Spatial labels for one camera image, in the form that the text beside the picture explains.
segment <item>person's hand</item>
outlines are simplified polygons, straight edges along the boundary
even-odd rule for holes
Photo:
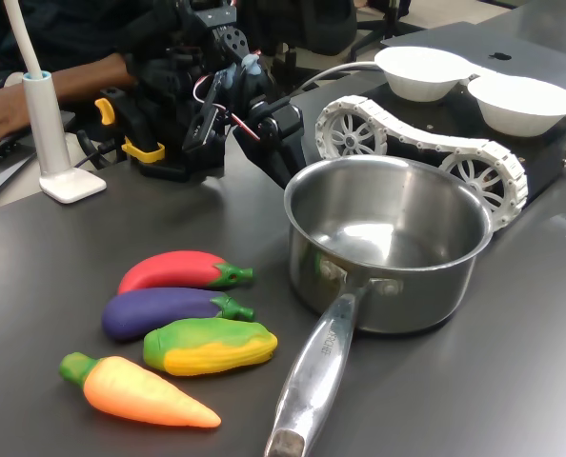
[[[23,85],[0,89],[0,141],[30,123]]]

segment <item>black chair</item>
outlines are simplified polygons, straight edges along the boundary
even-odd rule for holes
[[[268,55],[280,43],[336,55],[357,33],[353,0],[238,0],[236,5],[250,45]]]
[[[370,30],[366,36],[358,40],[349,50],[348,62],[357,60],[357,53],[362,48],[370,45],[374,41],[383,38],[389,39],[394,36],[405,35],[421,31],[423,28],[399,22],[398,19],[408,14],[411,0],[371,0],[369,5],[385,13],[382,19],[376,21],[364,21],[357,23],[359,30]]]

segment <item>toy carrot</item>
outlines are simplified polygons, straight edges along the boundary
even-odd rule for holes
[[[139,288],[224,288],[252,278],[251,268],[237,268],[207,252],[178,250],[139,262],[124,275],[118,293]]]
[[[59,373],[97,409],[161,426],[217,427],[221,419],[173,384],[122,357],[66,356]]]

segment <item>white paper bowl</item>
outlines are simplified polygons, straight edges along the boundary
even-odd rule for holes
[[[484,122],[512,136],[538,136],[566,116],[566,90],[543,81],[504,74],[483,76],[467,90]]]
[[[474,72],[463,57],[431,48],[386,48],[374,61],[385,72],[391,90],[413,102],[439,100]]]

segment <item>white desk lamp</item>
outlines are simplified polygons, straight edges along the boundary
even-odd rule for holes
[[[18,0],[4,0],[12,31],[29,71],[23,87],[41,176],[40,188],[61,203],[73,203],[106,188],[101,178],[71,166],[52,76],[42,71],[29,39]]]

